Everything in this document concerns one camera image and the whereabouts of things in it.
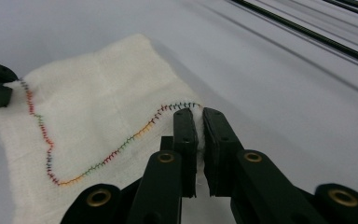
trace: brass screw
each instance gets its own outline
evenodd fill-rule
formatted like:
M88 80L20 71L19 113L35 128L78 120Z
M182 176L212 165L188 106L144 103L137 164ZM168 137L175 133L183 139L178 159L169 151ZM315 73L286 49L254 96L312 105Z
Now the brass screw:
M260 155L254 153L254 152L245 153L244 158L247 161L252 161L252 162L261 162L263 160L263 158Z
M97 189L94 190L91 194L89 194L89 197L87 197L87 204L91 207L99 207L101 205L106 204L109 202L110 198L112 197L112 194L107 189Z
M162 153L158 155L157 159L161 162L167 163L173 161L174 157L171 153Z
M342 189L330 189L328 191L328 196L330 196L330 198L336 203L347 207L355 207L358 205L358 200L353 197L353 195Z

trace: white surface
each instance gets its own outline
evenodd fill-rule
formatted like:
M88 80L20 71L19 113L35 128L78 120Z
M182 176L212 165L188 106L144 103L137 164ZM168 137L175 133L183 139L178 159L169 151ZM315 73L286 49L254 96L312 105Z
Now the white surface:
M271 4L287 10L287 3ZM358 25L357 15L328 8ZM355 29L333 26L340 34ZM358 190L358 62L226 1L0 1L0 64L19 77L135 33L161 43L158 52L208 107L226 114L242 144L267 153L295 185ZM344 37L358 41L358 32ZM233 223L227 200L200 188L198 199L184 200L183 223ZM12 208L0 148L0 223L9 223Z
M191 109L204 149L201 99L144 35L44 65L7 86L0 141L17 224L59 223L84 189L124 189L141 178L161 136L173 135L180 108Z

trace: fabric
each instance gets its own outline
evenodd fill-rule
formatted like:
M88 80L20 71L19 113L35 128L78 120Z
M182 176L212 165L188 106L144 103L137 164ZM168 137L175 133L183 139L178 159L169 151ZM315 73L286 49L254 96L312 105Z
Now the fabric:
M143 35L7 85L13 95L0 108L0 141L16 224L60 223L82 190L125 188L141 177L178 109L191 108L202 133L199 97Z

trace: multicolored stitching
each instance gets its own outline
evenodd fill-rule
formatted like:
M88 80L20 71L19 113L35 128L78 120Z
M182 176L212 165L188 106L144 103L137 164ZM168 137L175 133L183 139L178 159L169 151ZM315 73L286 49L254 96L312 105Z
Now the multicolored stitching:
M158 122L158 120L161 118L163 112L175 111L175 110L179 110L179 109L183 109L183 108L194 108L194 107L202 108L202 105L197 104L197 103L177 103L177 104L171 104L171 105L162 105L161 108L157 110L157 113L152 117L152 119L149 120L146 123L146 125L139 132L135 133L131 137L128 137L120 147L118 147L116 150L112 151L112 153L110 153L103 161L96 163L94 165L91 165L91 167L86 172L84 172L81 175L78 175L77 177L75 177L73 179L62 181L52 172L52 155L51 154L52 154L52 151L54 148L54 142L48 137L48 130L46 128L45 122L43 121L43 116L36 114L34 112L33 93L30 91L28 84L22 78L20 79L20 84L25 89L26 99L27 99L26 102L28 105L28 112L31 116L36 118L38 126L40 128L40 131L43 135L43 139L48 144L48 150L47 150L48 155L46 157L46 160L47 160L46 170L47 170L48 178L57 186L73 185L73 184L77 183L78 181L80 181L81 179L83 179L84 177L86 177L87 175L90 175L92 172L105 166L118 153L120 153L122 150L124 150L129 143L135 141L136 139L139 139L140 137L142 137L143 134L150 131L150 129L153 128L153 126L155 126L156 123Z

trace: curved stitch line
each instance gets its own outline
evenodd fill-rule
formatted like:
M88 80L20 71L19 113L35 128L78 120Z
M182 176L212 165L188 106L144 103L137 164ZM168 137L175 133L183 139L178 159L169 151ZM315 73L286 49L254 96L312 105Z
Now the curved stitch line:
M52 159L51 154L54 149L54 142L48 137L48 129L46 128L45 122L43 121L43 116L36 114L34 112L33 93L30 91L29 85L22 78L20 78L20 84L24 88L25 93L26 93L26 103L28 105L28 113L31 116L33 116L34 118L36 118L37 124L38 124L39 129L42 133L43 139L48 144L47 157L46 157L46 161L47 161L46 162L46 171L47 171L48 178L57 186L73 185L73 184L77 183L78 181L82 180L87 175L90 175L94 171L97 171L98 169L104 167L118 153L120 153L122 150L124 150L129 143L135 141L136 139L139 139L140 137L143 136L143 134L150 131L156 125L156 122L160 119L160 116L162 116L163 112L177 110L176 107L178 107L178 109L181 109L181 106L183 106L184 108L191 108L191 107L194 108L196 106L199 109L202 108L202 105L194 103L194 102L188 102L188 103L180 102L179 104L176 103L176 104L170 104L170 105L161 105L161 108L157 110L157 113L154 116L152 116L152 119L149 120L146 123L146 125L141 130L139 130L139 132L126 138L124 143L120 147L118 147L116 150L112 151L103 161L98 162L94 165L91 165L91 167L86 172L82 173L81 175L78 175L73 179L63 181L63 180L60 180L52 171L53 159Z

